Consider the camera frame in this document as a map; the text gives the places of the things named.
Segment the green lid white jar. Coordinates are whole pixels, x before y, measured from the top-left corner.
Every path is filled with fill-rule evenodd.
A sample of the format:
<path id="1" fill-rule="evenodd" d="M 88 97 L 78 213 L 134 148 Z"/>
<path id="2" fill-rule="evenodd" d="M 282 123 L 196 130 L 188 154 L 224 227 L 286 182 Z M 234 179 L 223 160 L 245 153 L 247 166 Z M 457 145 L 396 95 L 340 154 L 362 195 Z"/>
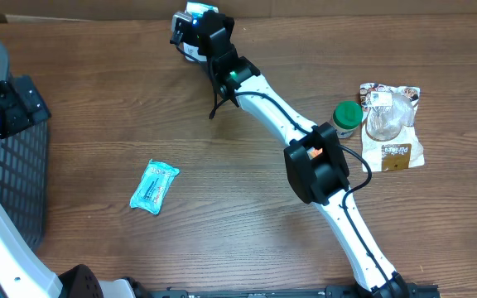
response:
<path id="1" fill-rule="evenodd" d="M 353 101 L 339 103 L 330 120 L 340 139 L 350 137 L 360 125 L 363 118 L 362 108 Z"/>

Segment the large teal wipes pack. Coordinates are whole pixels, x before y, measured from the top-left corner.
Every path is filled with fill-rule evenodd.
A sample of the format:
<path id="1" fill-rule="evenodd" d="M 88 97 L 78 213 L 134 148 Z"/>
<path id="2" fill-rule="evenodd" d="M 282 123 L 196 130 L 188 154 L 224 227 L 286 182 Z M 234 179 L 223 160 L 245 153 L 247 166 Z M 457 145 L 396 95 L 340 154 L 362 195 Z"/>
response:
<path id="1" fill-rule="evenodd" d="M 133 209 L 144 209 L 158 215 L 163 206 L 167 191 L 180 170 L 162 161 L 150 160 L 141 181 L 130 199 Z"/>

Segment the beige paper bag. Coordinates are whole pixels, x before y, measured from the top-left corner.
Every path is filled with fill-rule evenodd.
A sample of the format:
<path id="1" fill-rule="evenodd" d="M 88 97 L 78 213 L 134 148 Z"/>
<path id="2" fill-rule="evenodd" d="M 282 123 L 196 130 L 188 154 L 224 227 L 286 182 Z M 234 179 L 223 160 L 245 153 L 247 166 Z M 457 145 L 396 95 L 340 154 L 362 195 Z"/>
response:
<path id="1" fill-rule="evenodd" d="M 400 171 L 425 164 L 415 120 L 421 90 L 415 86 L 365 83 L 359 87 L 364 171 Z"/>

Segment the small teal tissue pack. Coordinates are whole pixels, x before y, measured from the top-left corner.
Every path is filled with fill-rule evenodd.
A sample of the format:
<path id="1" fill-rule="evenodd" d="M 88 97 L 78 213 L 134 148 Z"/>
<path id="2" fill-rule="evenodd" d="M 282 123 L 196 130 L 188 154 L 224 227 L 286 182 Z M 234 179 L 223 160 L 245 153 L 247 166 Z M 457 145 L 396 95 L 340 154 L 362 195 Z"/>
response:
<path id="1" fill-rule="evenodd" d="M 185 12 L 190 14 L 193 18 L 202 17 L 203 14 L 208 11 L 218 13 L 219 9 L 216 6 L 201 2 L 187 2 L 185 6 Z"/>

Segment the orange tissue pack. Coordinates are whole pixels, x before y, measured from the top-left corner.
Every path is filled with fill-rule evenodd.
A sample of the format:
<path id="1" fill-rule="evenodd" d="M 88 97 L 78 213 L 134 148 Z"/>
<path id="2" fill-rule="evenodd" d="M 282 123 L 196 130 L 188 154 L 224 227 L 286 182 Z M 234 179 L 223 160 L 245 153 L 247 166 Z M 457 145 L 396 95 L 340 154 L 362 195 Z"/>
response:
<path id="1" fill-rule="evenodd" d="M 308 154 L 308 156 L 310 157 L 311 160 L 318 157 L 322 152 L 323 152 L 322 148 L 316 149 L 316 148 L 312 147 L 312 148 L 307 150 L 307 154 Z"/>

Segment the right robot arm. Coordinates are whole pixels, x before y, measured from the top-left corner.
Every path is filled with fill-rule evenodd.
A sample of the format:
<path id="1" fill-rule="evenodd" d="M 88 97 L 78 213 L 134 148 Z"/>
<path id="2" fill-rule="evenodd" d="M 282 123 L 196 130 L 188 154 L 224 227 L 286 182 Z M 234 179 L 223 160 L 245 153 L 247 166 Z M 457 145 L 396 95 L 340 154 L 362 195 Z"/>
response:
<path id="1" fill-rule="evenodd" d="M 260 70 L 237 54 L 234 19 L 209 10 L 192 22 L 200 55 L 207 59 L 215 94 L 252 114 L 285 145 L 287 179 L 296 195 L 325 217 L 349 259 L 362 297 L 407 297 L 406 282 L 381 253 L 354 202 L 345 155 L 329 124 L 302 117 L 271 88 Z"/>

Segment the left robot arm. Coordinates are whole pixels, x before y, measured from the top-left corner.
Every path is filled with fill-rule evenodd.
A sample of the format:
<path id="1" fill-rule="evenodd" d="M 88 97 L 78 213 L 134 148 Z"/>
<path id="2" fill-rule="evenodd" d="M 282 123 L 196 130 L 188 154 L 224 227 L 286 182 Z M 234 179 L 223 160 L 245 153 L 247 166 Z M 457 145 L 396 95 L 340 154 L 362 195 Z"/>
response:
<path id="1" fill-rule="evenodd" d="M 100 281 L 85 265 L 60 275 L 34 250 L 46 221 L 46 120 L 31 79 L 0 79 L 0 297 L 144 297 L 131 278 Z"/>

